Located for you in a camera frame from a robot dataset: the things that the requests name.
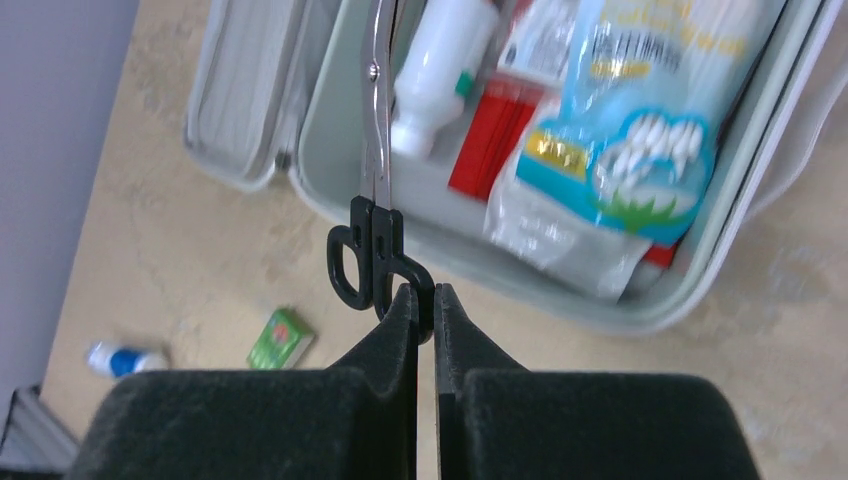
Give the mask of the white plastic bottle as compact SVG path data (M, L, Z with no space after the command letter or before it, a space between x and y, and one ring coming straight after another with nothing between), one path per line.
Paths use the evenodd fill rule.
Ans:
M429 1L397 75L391 150L426 158L437 133L459 119L500 13L491 1Z

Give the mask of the black handled scissors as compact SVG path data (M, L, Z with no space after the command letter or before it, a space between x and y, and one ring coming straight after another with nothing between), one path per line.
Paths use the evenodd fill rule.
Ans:
M350 202L350 222L327 237L329 280L349 307L373 308L383 319L393 302L393 278L406 280L418 298L413 321L418 343L434 329L435 282L428 270L404 251L404 219L391 206L390 120L391 46L398 16L396 1L372 1L362 41L362 120L364 158L359 195Z

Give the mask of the light blue wipes packet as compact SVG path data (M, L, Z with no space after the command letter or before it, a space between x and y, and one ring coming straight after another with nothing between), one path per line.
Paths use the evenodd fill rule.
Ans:
M583 1L560 111L516 176L588 223L676 243L703 201L719 130L780 1Z

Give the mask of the red first aid pouch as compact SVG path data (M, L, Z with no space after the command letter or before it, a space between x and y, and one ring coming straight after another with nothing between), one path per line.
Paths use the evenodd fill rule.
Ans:
M544 86L507 75L489 80L448 181L448 187L468 198L489 200L496 178L526 127L544 104L559 108L562 86Z

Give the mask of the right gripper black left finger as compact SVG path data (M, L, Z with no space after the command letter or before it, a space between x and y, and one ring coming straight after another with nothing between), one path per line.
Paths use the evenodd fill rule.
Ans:
M172 370L119 381L71 479L411 479L419 302L321 370Z

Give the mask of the blue white ointment tube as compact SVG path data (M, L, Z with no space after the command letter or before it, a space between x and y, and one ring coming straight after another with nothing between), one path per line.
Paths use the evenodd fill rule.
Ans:
M161 352L103 341L89 349L86 363L93 372L112 379L170 368L169 360Z

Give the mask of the blue white mask packet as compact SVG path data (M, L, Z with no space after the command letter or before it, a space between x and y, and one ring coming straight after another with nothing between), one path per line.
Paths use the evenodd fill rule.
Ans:
M651 243L595 226L518 180L519 156L516 146L494 181L484 237L583 294L618 301Z

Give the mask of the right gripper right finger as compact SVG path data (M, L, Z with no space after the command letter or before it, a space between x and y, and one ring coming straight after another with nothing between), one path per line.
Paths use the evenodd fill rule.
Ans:
M444 479L756 479L728 400L668 373L531 371L465 312L433 303Z

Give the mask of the grey storage case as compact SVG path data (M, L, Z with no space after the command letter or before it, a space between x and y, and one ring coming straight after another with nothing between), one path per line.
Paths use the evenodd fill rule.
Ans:
M707 296L738 230L804 170L813 145L800 96L841 9L791 1L729 126L716 186L670 269L637 280L618 302L597 300L488 246L484 207L447 181L472 117L436 138L429 163L392 167L393 199L413 255L485 288L612 335L642 335L681 321ZM214 1L190 94L184 142L196 164L244 193L278 176L325 218L354 196L363 152L356 44L362 1Z

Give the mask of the small green medicine box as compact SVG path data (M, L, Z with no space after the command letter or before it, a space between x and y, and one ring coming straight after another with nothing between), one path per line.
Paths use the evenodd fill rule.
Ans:
M258 370L293 368L315 337L313 329L295 310L279 308L251 348L247 364Z

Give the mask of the small white pad packet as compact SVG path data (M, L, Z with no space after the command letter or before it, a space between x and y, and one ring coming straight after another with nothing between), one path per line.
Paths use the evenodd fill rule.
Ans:
M501 49L496 72L557 89L566 78L580 2L520 1Z

